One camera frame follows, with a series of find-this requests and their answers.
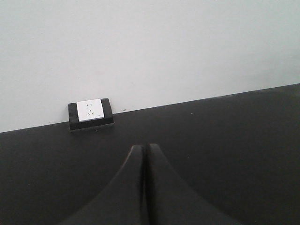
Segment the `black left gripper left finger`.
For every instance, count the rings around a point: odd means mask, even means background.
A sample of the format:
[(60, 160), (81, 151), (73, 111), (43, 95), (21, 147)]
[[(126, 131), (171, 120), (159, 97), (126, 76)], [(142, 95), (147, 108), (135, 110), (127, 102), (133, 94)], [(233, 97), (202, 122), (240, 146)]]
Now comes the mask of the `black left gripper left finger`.
[(145, 154), (134, 145), (109, 184), (61, 225), (141, 225)]

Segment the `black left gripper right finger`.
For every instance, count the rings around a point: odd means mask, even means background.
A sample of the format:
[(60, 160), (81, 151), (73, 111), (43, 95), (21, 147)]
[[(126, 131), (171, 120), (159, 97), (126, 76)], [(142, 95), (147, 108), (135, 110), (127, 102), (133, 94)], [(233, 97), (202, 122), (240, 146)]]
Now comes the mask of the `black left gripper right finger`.
[(145, 189), (151, 225), (238, 225), (198, 195), (174, 170), (160, 146), (146, 148)]

